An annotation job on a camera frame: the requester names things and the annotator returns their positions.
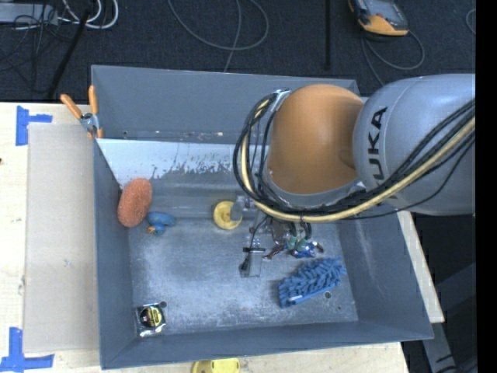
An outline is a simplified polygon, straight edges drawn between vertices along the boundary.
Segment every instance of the black pole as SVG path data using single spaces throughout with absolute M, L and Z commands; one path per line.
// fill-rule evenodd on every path
M 326 71 L 329 71 L 332 67 L 332 63 L 331 63 L 331 58 L 330 58 L 330 54 L 331 54 L 331 41 L 330 41 L 330 32 L 331 32 L 331 29 L 330 29 L 330 9 L 331 9 L 331 6 L 330 6 L 330 0 L 325 0 L 325 70 Z
M 92 0 L 91 2 L 88 2 L 88 4 L 85 7 L 83 17 L 79 21 L 78 30 L 76 31 L 76 34 L 72 38 L 71 44 L 70 44 L 68 50 L 66 51 L 64 58 L 62 59 L 61 63 L 59 64 L 59 67 L 57 68 L 57 71 L 55 72 L 54 78 L 52 79 L 52 82 L 50 84 L 50 88 L 48 90 L 48 99 L 54 99 L 55 89 L 57 88 L 59 81 L 61 80 L 62 75 L 64 74 L 64 71 L 65 71 L 66 67 L 68 66 L 69 60 L 71 59 L 71 56 L 72 56 L 72 53 L 74 52 L 76 46 L 78 45 L 79 39 L 81 38 L 81 35 L 83 34 L 83 30 L 85 30 L 88 18 L 92 14 L 93 4 L 95 4 L 96 1 L 97 0 Z

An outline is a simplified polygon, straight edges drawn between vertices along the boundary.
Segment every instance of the gray bin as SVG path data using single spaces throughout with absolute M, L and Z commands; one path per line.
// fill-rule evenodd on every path
M 241 277 L 252 218 L 232 231 L 210 218 L 216 200 L 242 194 L 231 167 L 181 171 L 174 162 L 157 170 L 174 158 L 165 155 L 172 145 L 202 144 L 192 160 L 210 147 L 228 153 L 257 101 L 316 82 L 358 93 L 343 79 L 92 67 L 106 136 L 94 143 L 102 368 L 433 338 L 395 214 L 313 225 L 323 256 L 342 256 L 347 275 L 328 297 L 282 309 L 277 284 L 303 260 L 281 253 L 262 262 L 260 277 Z M 150 173 L 153 208 L 177 217 L 164 235 L 117 220 L 122 183 L 134 173 Z M 269 235 L 260 241 L 272 245 Z M 159 302 L 164 330 L 139 337 L 136 308 Z

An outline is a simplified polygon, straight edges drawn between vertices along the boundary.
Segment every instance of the black floor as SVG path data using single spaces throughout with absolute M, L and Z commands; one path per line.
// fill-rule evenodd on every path
M 14 1 L 64 12 L 62 0 Z M 346 0 L 117 1 L 116 25 L 84 30 L 67 66 L 61 63 L 77 25 L 0 25 L 0 99 L 56 101 L 64 92 L 87 103 L 92 64 L 352 78 L 363 96 L 401 78 L 475 73 L 476 0 L 396 0 L 415 36 L 369 45 Z M 83 14 L 86 0 L 68 2 Z M 107 22 L 113 18 L 112 0 L 103 0 L 103 12 Z M 240 17 L 238 49 L 231 53 Z M 16 26 L 25 25 L 19 18 Z M 435 285 L 475 263 L 472 217 L 419 215 L 415 223 Z M 461 368 L 476 355 L 476 297 L 452 306 L 447 316 L 445 331 Z M 420 342 L 403 346 L 411 373 L 430 371 Z

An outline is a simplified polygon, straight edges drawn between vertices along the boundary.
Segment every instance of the orange handle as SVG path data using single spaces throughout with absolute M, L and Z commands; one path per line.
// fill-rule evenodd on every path
M 88 99 L 90 102 L 90 109 L 92 110 L 92 114 L 96 115 L 99 112 L 99 104 L 96 100 L 95 94 L 95 86 L 91 85 L 88 88 Z
M 81 119 L 83 113 L 70 96 L 68 96 L 67 94 L 61 94 L 61 101 L 71 111 L 76 119 Z

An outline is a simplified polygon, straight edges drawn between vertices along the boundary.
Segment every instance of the bin floor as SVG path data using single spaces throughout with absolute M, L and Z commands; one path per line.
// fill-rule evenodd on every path
M 128 240 L 134 307 L 165 302 L 163 335 L 358 320 L 347 276 L 330 291 L 331 298 L 316 295 L 280 307 L 277 285 L 307 258 L 284 251 L 262 262 L 260 277 L 241 277 L 238 267 L 246 255 L 243 247 L 250 245 L 251 225 L 252 220 L 244 220 L 227 231 L 207 218 L 180 218 L 163 235 L 148 234 L 146 222 L 132 228 Z M 312 229 L 312 240 L 325 249 L 316 258 L 342 255 L 333 223 Z M 275 246 L 269 233 L 259 238 L 266 253 Z

